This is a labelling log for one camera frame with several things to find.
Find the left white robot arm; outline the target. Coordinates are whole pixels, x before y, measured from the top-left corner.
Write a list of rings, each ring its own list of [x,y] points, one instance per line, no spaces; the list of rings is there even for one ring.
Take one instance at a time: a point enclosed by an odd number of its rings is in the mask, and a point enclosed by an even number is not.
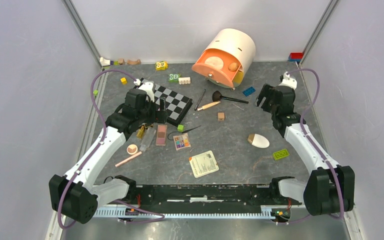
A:
[[[85,155],[64,175],[55,174],[49,181],[51,206],[62,229],[67,229],[62,216],[85,224],[106,204],[116,200],[131,204],[136,200],[137,190],[126,180],[114,178],[100,185],[95,185],[95,181],[113,154],[142,125],[165,120],[165,111],[156,105],[151,88],[133,88],[127,92],[124,103],[106,119]]]

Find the small orange sponge ball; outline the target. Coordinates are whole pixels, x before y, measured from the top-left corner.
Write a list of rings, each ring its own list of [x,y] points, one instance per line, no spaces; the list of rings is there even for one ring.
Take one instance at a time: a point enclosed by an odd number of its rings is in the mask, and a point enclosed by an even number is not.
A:
[[[232,62],[229,66],[228,66],[228,70],[231,71],[231,72],[236,72],[239,68],[239,64],[237,62]]]

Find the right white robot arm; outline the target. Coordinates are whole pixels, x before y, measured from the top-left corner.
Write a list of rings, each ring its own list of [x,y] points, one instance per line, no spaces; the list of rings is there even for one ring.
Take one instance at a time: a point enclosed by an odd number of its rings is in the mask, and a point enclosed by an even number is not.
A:
[[[256,106],[271,114],[273,127],[297,152],[309,172],[306,182],[294,177],[273,178],[269,199],[282,204],[288,198],[303,203],[312,216],[342,218],[354,208],[355,172],[332,159],[313,138],[303,117],[294,111],[295,90],[264,84]]]

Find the black makeup brush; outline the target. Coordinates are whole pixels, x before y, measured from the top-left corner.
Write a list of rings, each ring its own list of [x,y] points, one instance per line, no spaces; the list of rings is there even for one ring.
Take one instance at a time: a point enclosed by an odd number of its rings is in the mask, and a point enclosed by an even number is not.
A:
[[[227,101],[238,102],[238,103],[244,103],[244,104],[248,104],[248,103],[249,103],[249,102],[246,101],[246,100],[242,100],[242,99],[237,99],[237,98],[233,98],[233,97],[224,96],[224,95],[222,95],[218,90],[215,91],[215,92],[212,94],[212,100],[213,100],[214,102],[221,101],[221,100],[227,100]]]

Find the cream round drawer cabinet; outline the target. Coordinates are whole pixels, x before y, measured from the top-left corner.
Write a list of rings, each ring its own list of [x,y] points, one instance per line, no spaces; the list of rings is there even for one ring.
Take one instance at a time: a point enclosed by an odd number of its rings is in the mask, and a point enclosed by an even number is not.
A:
[[[225,28],[219,31],[204,51],[207,49],[218,49],[233,55],[241,63],[244,76],[256,55],[256,45],[252,38],[246,33],[233,28]]]

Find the orange top drawer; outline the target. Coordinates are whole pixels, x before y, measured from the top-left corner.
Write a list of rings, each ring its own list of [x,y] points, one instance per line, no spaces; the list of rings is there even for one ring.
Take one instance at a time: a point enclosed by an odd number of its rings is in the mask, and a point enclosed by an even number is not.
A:
[[[232,54],[220,49],[203,51],[191,69],[216,85],[234,89],[244,79],[243,66]]]

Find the black eyeliner pencil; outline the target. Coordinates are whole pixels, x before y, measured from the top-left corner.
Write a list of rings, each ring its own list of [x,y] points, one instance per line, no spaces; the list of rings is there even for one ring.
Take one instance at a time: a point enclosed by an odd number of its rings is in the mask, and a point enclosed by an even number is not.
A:
[[[196,105],[195,105],[195,107],[194,107],[194,111],[197,111],[197,110],[198,110],[198,108],[199,108],[199,106],[200,106],[200,103],[201,103],[201,101],[202,101],[202,99],[203,99],[205,93],[206,93],[206,89],[204,89],[203,92],[202,92],[202,94],[200,95],[200,97],[199,97],[199,99],[198,99],[198,101],[197,101],[197,103],[196,103]]]

